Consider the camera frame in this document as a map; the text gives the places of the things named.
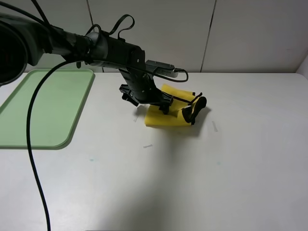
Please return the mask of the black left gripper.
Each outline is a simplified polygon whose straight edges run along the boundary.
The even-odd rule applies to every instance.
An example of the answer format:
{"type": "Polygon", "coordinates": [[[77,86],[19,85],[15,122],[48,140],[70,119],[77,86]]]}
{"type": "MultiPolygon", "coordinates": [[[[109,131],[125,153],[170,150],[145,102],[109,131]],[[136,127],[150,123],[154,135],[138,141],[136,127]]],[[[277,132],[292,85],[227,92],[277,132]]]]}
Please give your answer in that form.
{"type": "Polygon", "coordinates": [[[169,107],[173,103],[173,97],[158,89],[150,74],[141,71],[119,70],[126,84],[119,88],[123,94],[122,99],[134,106],[139,104],[151,104],[159,106],[159,110],[167,115],[169,107]]]}

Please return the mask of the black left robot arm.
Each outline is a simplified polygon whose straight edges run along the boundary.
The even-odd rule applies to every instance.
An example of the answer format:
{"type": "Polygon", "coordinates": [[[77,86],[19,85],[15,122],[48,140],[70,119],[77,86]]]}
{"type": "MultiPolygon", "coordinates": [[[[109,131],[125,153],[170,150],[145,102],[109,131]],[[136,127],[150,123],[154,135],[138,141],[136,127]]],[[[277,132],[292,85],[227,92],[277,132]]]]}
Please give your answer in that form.
{"type": "Polygon", "coordinates": [[[36,66],[45,53],[57,54],[69,62],[118,69],[126,84],[123,99],[134,105],[158,106],[167,114],[173,97],[159,90],[139,46],[115,39],[104,31],[77,35],[61,28],[9,14],[0,15],[0,83],[18,79],[27,65],[36,66]]]}

